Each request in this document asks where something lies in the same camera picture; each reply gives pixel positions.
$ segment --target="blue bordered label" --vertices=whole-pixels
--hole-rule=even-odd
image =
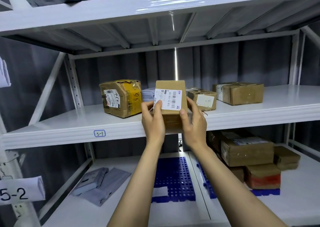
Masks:
[[[94,130],[94,136],[96,138],[105,137],[106,136],[106,131],[104,131],[104,130]]]

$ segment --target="middle shelf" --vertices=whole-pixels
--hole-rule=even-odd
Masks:
[[[320,86],[266,87],[261,104],[231,106],[217,101],[217,109],[206,114],[207,130],[320,120]],[[122,119],[94,105],[6,133],[0,141],[5,149],[14,149],[144,136],[141,114]]]

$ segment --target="white shelf surface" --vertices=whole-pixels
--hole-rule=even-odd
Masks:
[[[33,39],[24,42],[74,54],[129,53],[153,45],[168,49],[161,45],[292,30],[319,15],[315,5],[319,0],[91,0],[0,12],[0,36],[20,35]]]
[[[231,106],[217,101],[206,112],[207,130],[320,120],[320,86],[266,87],[261,104]],[[105,137],[95,137],[105,130]],[[0,137],[5,149],[144,137],[141,114],[119,118],[104,113],[102,105],[85,106]]]
[[[320,224],[320,163],[290,147],[287,148],[301,155],[298,168],[281,172],[280,196],[270,195],[258,198],[288,226]],[[211,222],[216,224],[215,226],[228,226],[228,219],[218,199],[210,199],[207,189],[203,186],[195,156],[191,152],[189,155]]]
[[[149,226],[199,226],[201,223],[206,223],[210,220],[188,153],[162,154],[160,158],[183,156],[187,160],[196,201],[152,203]],[[98,159],[88,171],[100,167],[108,167],[109,169],[116,167],[133,173],[139,159],[140,156]],[[79,197],[67,196],[43,227],[106,227],[129,180],[127,179],[101,207],[97,207]]]

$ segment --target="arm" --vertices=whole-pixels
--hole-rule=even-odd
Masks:
[[[152,106],[153,101],[141,104],[147,145],[107,227],[148,226],[157,162],[166,134],[161,114],[162,101],[155,105],[154,116],[148,109]]]
[[[285,227],[285,223],[254,196],[207,146],[205,117],[197,104],[187,99],[192,107],[193,117],[191,124],[187,113],[180,111],[185,142],[206,172],[231,226]]]

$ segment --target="blue perforated plastic tray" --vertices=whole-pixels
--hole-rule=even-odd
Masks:
[[[159,159],[154,182],[155,188],[168,187],[168,196],[153,197],[152,202],[195,201],[196,195],[185,157]]]
[[[197,163],[197,167],[200,169],[202,179],[204,181],[203,186],[208,190],[210,198],[215,199],[217,198],[216,194],[214,193],[214,189],[212,188],[209,180],[207,179],[204,170],[202,169],[199,162]],[[280,195],[280,189],[261,189],[261,190],[250,190],[255,196],[269,196],[269,195]]]

